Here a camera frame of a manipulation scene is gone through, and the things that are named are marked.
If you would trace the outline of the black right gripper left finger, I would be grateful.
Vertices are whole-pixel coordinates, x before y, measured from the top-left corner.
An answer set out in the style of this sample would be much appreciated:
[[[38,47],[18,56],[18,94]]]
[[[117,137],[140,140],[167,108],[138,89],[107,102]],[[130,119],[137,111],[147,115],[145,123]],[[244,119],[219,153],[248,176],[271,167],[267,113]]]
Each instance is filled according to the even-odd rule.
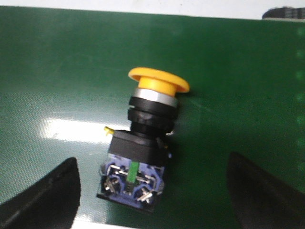
[[[77,159],[70,157],[0,206],[2,229],[70,229],[81,197]]]

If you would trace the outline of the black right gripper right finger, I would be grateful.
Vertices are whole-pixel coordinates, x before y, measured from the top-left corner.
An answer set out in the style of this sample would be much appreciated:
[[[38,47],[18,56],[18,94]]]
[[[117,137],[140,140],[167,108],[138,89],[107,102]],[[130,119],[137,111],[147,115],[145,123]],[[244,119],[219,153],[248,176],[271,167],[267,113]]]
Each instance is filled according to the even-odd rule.
[[[234,213],[243,229],[303,229],[305,195],[237,152],[226,170]]]

